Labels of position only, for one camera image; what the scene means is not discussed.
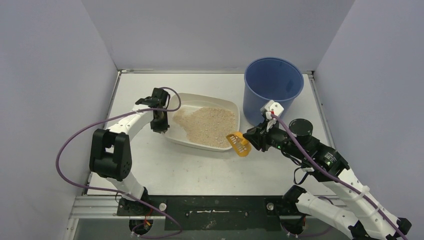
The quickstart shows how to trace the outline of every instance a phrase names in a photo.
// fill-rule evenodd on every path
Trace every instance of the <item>white wall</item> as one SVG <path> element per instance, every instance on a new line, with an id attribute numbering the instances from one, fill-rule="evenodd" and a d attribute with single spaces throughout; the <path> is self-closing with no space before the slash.
<path id="1" fill-rule="evenodd" d="M 104 119 L 117 71 L 80 0 L 2 0 L 0 33 L 0 238 L 62 239 L 81 190 L 60 179 L 56 153 Z M 90 143 L 84 134 L 64 152 L 79 183 Z"/>
<path id="2" fill-rule="evenodd" d="M 337 149 L 424 237 L 424 1 L 357 0 L 315 72 Z"/>
<path id="3" fill-rule="evenodd" d="M 315 70 L 354 0 L 82 0 L 119 69 Z"/>

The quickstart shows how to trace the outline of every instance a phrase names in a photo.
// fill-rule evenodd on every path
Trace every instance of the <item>orange litter scoop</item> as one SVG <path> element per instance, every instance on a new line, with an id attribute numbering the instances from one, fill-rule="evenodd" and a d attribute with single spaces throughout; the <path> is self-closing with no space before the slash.
<path id="1" fill-rule="evenodd" d="M 246 157 L 252 150 L 251 143 L 243 137 L 243 134 L 239 131 L 233 132 L 226 136 L 226 139 L 231 144 L 237 155 L 240 157 Z"/>

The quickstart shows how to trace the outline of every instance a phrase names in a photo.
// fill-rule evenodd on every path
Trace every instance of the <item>white litter tray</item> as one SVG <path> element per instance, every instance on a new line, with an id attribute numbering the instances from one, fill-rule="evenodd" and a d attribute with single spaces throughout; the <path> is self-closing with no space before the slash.
<path id="1" fill-rule="evenodd" d="M 223 108 L 233 112 L 235 115 L 235 121 L 236 121 L 233 132 L 239 131 L 240 110 L 239 110 L 239 107 L 234 102 L 215 98 L 215 97 L 203 96 L 203 95 L 197 95 L 197 94 L 191 94 L 191 93 L 179 93 L 179 96 L 181 98 L 180 110 L 184 110 L 185 113 L 187 114 L 191 114 L 201 108 Z M 169 100 L 168 109 L 175 109 L 176 107 L 178 107 L 178 103 L 179 102 L 178 102 L 177 96 L 176 95 L 172 96 L 172 98 Z M 192 148 L 216 151 L 216 152 L 224 152 L 232 148 L 231 146 L 225 147 L 225 148 L 214 147 L 214 146 L 208 146 L 208 145 L 198 144 L 198 143 L 189 141 L 187 139 L 186 131 L 173 120 L 174 114 L 177 112 L 178 111 L 168 112 L 169 128 L 163 134 L 171 142 L 192 147 Z"/>

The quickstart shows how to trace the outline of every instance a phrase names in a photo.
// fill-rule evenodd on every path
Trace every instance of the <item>blue bucket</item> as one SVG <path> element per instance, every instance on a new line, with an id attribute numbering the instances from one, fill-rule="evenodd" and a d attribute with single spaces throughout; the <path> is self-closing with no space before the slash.
<path id="1" fill-rule="evenodd" d="M 303 88 L 302 73 L 291 62 L 277 57 L 255 60 L 244 72 L 244 116 L 250 124 L 258 125 L 264 121 L 260 109 L 274 100 L 284 108 L 283 117 Z"/>

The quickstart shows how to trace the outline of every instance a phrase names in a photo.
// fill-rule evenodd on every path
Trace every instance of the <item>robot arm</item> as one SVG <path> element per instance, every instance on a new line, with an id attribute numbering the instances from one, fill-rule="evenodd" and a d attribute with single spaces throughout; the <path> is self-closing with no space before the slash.
<path id="1" fill-rule="evenodd" d="M 147 189 L 141 185 L 131 172 L 132 156 L 130 141 L 147 124 L 157 133 L 168 129 L 168 116 L 165 111 L 148 110 L 146 108 L 163 109 L 167 99 L 167 91 L 154 88 L 151 96 L 139 99 L 132 108 L 135 114 L 120 119 L 107 129 L 97 129 L 93 133 L 90 154 L 90 170 L 100 177 L 106 178 L 116 189 L 129 193 L 139 199 L 147 197 Z M 134 201 L 125 195 L 123 198 Z"/>
<path id="2" fill-rule="evenodd" d="M 279 105 L 274 101 L 270 103 L 275 106 Z M 411 228 L 411 223 L 406 218 L 397 218 L 391 214 L 370 194 L 369 187 L 364 186 L 355 176 L 348 162 L 334 148 L 324 145 L 317 138 L 312 136 L 313 126 L 305 119 L 295 119 L 289 124 L 289 129 L 300 143 L 306 153 L 328 174 L 340 179 L 341 181 L 350 184 L 360 192 L 357 194 L 346 186 L 337 183 L 328 176 L 318 171 L 310 162 L 308 162 L 303 153 L 294 144 L 288 133 L 274 125 L 270 114 L 270 109 L 262 108 L 264 122 L 247 130 L 243 137 L 248 140 L 257 150 L 265 152 L 270 147 L 274 147 L 281 153 L 291 159 L 295 164 L 308 171 L 316 180 L 326 187 L 331 189 L 339 198 L 349 207 L 352 213 L 344 212 L 340 218 L 339 210 L 335 206 L 312 198 L 312 195 L 305 192 L 292 199 L 292 203 L 296 203 L 297 209 L 305 214 L 310 214 L 314 217 L 323 220 L 332 225 L 336 229 L 342 231 L 351 238 L 369 238 L 369 239 L 396 239 L 399 237 L 395 229 L 383 219 L 378 213 L 381 209 L 385 215 L 394 223 L 403 234 L 406 234 Z M 375 209 L 364 196 L 371 199 L 378 208 Z"/>
<path id="3" fill-rule="evenodd" d="M 350 227 L 357 224 L 358 218 L 353 212 L 321 200 L 297 185 L 293 185 L 282 200 L 296 212 L 314 216 L 344 233 L 349 239 L 354 238 Z"/>

